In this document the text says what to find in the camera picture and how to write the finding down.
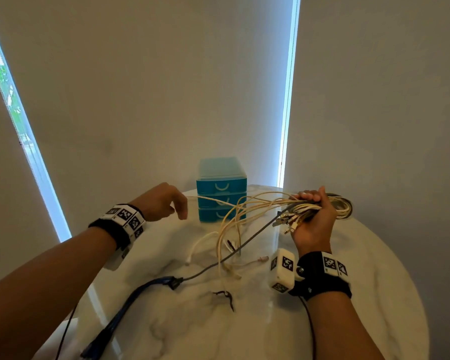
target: hand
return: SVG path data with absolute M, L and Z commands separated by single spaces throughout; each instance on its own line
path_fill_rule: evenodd
M 187 198 L 175 186 L 165 182 L 143 193 L 130 204 L 140 209 L 145 221 L 158 221 L 167 218 L 175 210 L 180 220 L 186 220 L 188 215 Z
M 303 222 L 292 233 L 292 239 L 298 249 L 298 256 L 311 252 L 332 252 L 330 236 L 337 218 L 337 211 L 330 203 L 325 187 L 318 191 L 306 190 L 294 195 L 295 198 L 320 202 L 322 209 L 309 222 Z

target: drawer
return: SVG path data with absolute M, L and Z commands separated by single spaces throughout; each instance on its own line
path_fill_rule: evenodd
M 198 208 L 198 217 L 200 222 L 219 222 L 227 215 L 231 208 Z M 235 217 L 236 211 L 231 212 L 227 219 L 231 220 Z M 240 219 L 247 217 L 246 214 L 241 215 Z
M 229 204 L 236 205 L 239 202 L 240 198 L 242 198 L 246 195 L 247 195 L 246 192 L 242 192 L 242 193 L 236 193 L 236 194 L 208 194 L 205 197 L 214 198 L 216 200 L 221 200 L 224 202 L 228 202 Z M 246 199 L 243 198 L 240 200 L 240 203 L 242 204 L 245 201 L 246 201 Z M 217 202 L 215 200 L 198 198 L 198 207 L 199 208 L 214 208 L 214 207 L 227 208 L 230 206 L 227 204 L 224 204 L 224 203 Z
M 229 194 L 247 191 L 247 179 L 198 180 L 197 192 L 200 196 L 209 194 Z

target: black wristband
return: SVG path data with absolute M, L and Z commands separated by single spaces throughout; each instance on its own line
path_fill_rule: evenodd
M 352 298 L 349 284 L 339 276 L 344 275 L 348 280 L 347 269 L 331 254 L 322 254 L 321 251 L 309 252 L 298 260 L 297 266 L 303 269 L 301 276 L 305 279 L 295 281 L 294 288 L 288 292 L 292 296 L 301 296 L 308 301 L 317 294 L 342 292 L 348 298 Z
M 130 245 L 130 238 L 118 223 L 112 220 L 103 220 L 99 218 L 88 225 L 90 228 L 101 228 L 108 232 L 108 234 L 115 240 L 116 249 L 120 248 L 124 250 Z

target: white wall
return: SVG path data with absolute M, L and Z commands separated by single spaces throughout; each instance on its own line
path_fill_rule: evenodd
M 293 0 L 0 0 L 0 42 L 73 234 L 202 157 L 276 183 Z
M 57 243 L 0 94 L 0 279 Z
M 450 359 L 450 0 L 302 0 L 284 187 L 321 184 L 402 260 Z

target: marble surface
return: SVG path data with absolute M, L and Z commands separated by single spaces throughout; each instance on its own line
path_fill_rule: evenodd
M 249 186 L 249 193 L 277 188 Z M 252 235 L 274 216 L 269 212 L 246 228 Z M 115 272 L 102 270 L 78 306 L 76 342 L 83 349 L 141 284 L 165 275 L 189 276 L 213 263 L 215 239 L 203 242 L 185 260 L 192 244 L 216 231 L 218 223 L 200 223 L 197 200 L 189 200 L 189 219 L 170 217 L 147 230 Z M 272 255 L 278 247 L 296 254 L 284 226 L 268 227 L 243 249 L 235 263 Z M 229 234 L 233 240 L 236 233 Z M 352 302 L 386 359 L 427 359 L 429 332 L 425 311 L 408 272 L 378 236 L 354 218 L 337 221 L 331 237 L 334 255 L 347 265 Z M 267 286 L 270 262 L 254 263 L 227 277 L 235 313 L 222 290 L 217 269 L 172 291 L 155 285 L 128 310 L 102 359 L 311 359 L 307 314 L 298 298 Z

